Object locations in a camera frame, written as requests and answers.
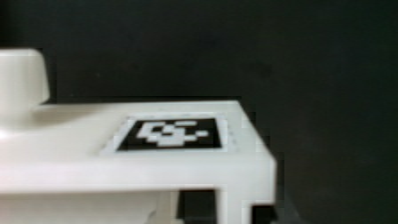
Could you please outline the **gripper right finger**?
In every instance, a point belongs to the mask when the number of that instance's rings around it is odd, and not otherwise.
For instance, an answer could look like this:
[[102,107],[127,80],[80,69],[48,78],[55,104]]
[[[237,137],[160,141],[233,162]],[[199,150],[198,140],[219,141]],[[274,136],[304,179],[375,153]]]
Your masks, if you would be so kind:
[[294,224],[295,212],[290,208],[276,205],[254,205],[251,212],[251,224]]

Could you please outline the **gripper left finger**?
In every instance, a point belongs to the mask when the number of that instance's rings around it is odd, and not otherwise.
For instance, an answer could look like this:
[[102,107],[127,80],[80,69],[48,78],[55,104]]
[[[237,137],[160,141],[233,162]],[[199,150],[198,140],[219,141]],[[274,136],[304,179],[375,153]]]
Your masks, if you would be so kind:
[[162,192],[148,224],[217,224],[215,191]]

